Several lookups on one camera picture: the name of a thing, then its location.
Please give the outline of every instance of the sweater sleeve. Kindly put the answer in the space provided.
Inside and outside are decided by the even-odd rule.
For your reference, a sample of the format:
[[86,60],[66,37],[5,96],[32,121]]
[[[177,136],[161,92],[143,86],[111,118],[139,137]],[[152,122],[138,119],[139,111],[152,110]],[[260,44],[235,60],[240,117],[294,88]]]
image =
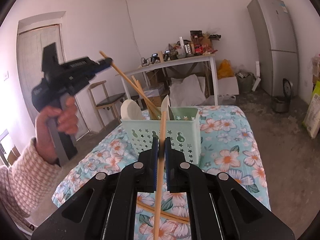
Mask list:
[[35,148],[36,139],[9,168],[0,167],[0,199],[16,218],[27,218],[52,189],[61,168],[50,165]]

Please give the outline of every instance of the mint green utensil holder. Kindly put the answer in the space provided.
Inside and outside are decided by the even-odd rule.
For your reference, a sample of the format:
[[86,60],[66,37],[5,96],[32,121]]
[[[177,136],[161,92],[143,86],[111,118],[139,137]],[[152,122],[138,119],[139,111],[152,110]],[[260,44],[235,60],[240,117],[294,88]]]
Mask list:
[[[198,164],[201,138],[198,109],[194,107],[171,107],[175,120],[166,121],[166,137],[171,139],[172,149],[184,153],[187,162]],[[152,139],[159,139],[160,121],[122,120],[122,124],[137,154],[151,149]]]

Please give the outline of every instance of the fingers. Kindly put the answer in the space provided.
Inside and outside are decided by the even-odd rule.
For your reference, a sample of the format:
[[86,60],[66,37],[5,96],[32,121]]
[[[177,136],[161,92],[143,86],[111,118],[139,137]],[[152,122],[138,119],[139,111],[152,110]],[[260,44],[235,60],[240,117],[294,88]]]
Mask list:
[[72,131],[74,131],[74,130],[76,130],[76,132],[77,132],[77,130],[78,130],[77,123],[78,123],[78,117],[76,115],[73,115],[73,116],[70,116],[64,122],[60,123],[58,125],[57,129],[58,129],[59,132],[64,132],[64,133],[67,133],[67,134],[71,134]]
[[76,115],[76,112],[78,111],[77,106],[73,103],[70,103],[71,101],[66,101],[66,106],[67,109],[65,111],[63,111],[62,114],[59,115],[58,117],[58,124],[62,124],[63,122],[65,122],[66,120],[68,120],[70,117]]
[[49,117],[56,117],[62,113],[62,110],[52,106],[46,106],[37,116],[37,121],[45,122]]
[[58,117],[58,131],[64,132],[66,134],[76,134],[78,132],[78,117],[76,112],[78,111],[77,106],[75,105],[75,98],[68,97],[66,100],[66,109],[62,111],[59,108],[52,106],[46,106],[39,113],[36,122],[38,127],[46,127],[46,121],[48,118]]
[[76,102],[76,99],[74,97],[68,97],[66,100],[66,106],[72,106]]

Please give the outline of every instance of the blue floral fabric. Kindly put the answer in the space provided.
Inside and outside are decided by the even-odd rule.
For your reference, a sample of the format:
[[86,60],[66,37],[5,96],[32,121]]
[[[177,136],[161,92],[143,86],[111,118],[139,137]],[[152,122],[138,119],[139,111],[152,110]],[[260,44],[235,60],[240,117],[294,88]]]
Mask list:
[[[201,158],[199,167],[216,175],[227,172],[254,197],[270,209],[266,176],[250,125],[236,106],[197,106],[200,114]],[[98,172],[112,174],[137,161],[127,133],[119,125],[103,139],[58,185],[52,201],[59,207]],[[154,206],[155,194],[138,193],[141,203]],[[188,217],[184,193],[166,191],[164,178],[162,210]],[[162,240],[191,239],[190,226],[161,218],[159,238]],[[153,214],[137,206],[135,239],[153,238]]]

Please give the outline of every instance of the soda bottle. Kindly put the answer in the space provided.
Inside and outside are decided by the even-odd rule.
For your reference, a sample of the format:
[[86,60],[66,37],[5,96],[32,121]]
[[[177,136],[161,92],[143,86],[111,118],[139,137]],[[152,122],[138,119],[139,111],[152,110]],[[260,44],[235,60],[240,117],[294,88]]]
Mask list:
[[195,35],[193,38],[193,46],[195,48],[195,56],[200,56],[203,53],[202,45],[200,43],[200,39],[198,38],[198,35]]

